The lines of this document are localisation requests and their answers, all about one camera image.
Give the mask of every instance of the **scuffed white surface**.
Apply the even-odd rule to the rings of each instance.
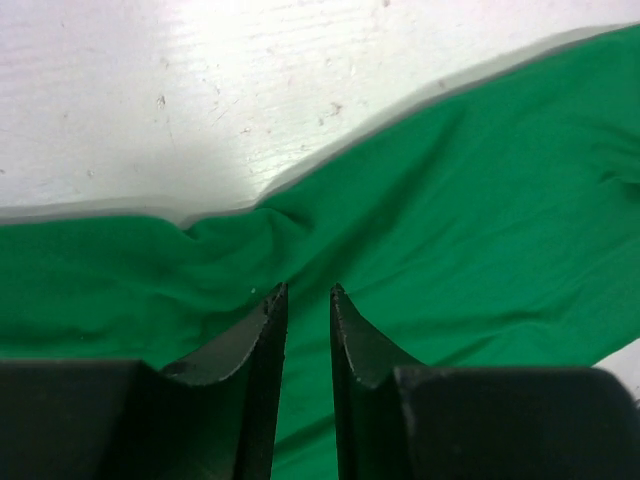
[[[596,365],[613,373],[640,401],[640,338]]]
[[[2,2],[0,217],[250,206],[425,85],[634,21],[636,0]]]

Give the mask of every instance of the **stain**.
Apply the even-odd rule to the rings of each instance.
[[[331,102],[331,106],[333,107],[333,112],[331,112],[332,117],[337,117],[340,115],[340,112],[344,108],[344,106],[338,102]]]

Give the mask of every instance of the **dark object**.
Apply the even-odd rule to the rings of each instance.
[[[267,479],[287,289],[156,372],[139,360],[0,362],[0,478]]]
[[[430,368],[331,293],[341,480],[640,478],[640,421],[608,373]]]

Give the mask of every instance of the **wrinkled green cloth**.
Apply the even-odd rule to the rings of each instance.
[[[157,367],[289,282],[274,478],[335,478],[336,282],[432,364],[590,365],[640,336],[640,28],[413,114],[250,213],[2,227],[0,268],[2,356]]]

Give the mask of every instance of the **green cloth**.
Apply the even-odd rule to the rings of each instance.
[[[640,336],[640,28],[411,115],[250,213],[0,228],[2,356],[160,367],[290,284],[274,478],[335,478],[329,288],[412,355],[590,365]]]

